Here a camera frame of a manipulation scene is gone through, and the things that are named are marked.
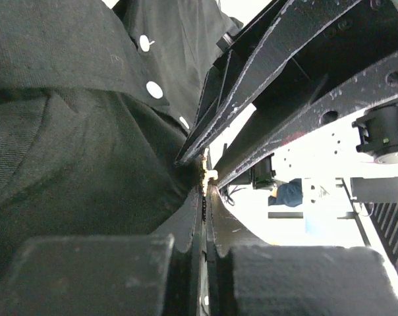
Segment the black button shirt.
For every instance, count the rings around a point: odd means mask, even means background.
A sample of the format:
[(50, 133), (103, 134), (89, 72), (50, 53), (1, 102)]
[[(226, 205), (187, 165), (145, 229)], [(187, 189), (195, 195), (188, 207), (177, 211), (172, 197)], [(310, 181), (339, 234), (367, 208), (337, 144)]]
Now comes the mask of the black button shirt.
[(36, 236), (144, 235), (198, 165), (175, 166), (217, 42), (215, 1), (0, 1), (0, 281)]

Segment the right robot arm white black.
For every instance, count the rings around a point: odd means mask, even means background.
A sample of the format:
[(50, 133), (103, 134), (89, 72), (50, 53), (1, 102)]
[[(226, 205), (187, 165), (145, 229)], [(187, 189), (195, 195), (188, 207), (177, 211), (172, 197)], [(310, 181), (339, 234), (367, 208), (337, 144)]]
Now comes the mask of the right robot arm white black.
[(270, 1), (219, 41), (177, 164), (211, 184), (398, 175), (398, 1)]

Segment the gold brooch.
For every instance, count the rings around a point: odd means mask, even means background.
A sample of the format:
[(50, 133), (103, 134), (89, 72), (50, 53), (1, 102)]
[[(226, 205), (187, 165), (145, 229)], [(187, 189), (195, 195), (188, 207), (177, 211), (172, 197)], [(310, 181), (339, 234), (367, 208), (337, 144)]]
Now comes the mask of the gold brooch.
[(208, 154), (209, 149), (206, 148), (202, 154), (202, 194), (206, 197), (208, 192), (208, 184), (210, 180), (217, 180), (218, 179), (218, 172), (216, 170), (210, 170), (208, 168)]

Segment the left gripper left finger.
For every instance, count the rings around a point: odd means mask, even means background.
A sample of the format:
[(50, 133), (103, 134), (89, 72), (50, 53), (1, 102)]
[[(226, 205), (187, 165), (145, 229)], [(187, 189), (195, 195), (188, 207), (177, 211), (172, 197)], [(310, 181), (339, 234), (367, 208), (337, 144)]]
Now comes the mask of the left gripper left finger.
[(0, 315), (198, 315), (202, 190), (153, 234), (32, 238), (0, 283)]

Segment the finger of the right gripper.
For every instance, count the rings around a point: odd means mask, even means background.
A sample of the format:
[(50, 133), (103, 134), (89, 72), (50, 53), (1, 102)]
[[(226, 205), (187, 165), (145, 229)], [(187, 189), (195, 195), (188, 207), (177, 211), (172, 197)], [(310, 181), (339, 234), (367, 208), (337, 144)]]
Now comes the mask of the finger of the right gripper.
[(224, 34), (220, 42), (227, 47), (206, 75), (194, 127), (176, 164), (194, 160), (301, 49), (356, 5), (271, 1), (238, 34)]

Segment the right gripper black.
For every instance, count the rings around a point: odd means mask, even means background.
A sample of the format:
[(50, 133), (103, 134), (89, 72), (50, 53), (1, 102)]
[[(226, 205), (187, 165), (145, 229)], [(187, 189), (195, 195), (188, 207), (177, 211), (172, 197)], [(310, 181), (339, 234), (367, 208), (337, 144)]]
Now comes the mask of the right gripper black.
[(357, 1), (301, 49), (250, 104), (253, 112), (217, 163), (223, 187), (289, 140), (398, 99), (398, 1)]

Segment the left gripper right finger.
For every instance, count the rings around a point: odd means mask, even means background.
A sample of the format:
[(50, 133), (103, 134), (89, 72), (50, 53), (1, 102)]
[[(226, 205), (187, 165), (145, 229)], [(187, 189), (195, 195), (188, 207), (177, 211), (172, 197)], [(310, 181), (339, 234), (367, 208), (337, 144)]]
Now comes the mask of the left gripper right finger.
[(398, 315), (398, 276), (367, 247), (271, 246), (206, 195), (211, 315)]

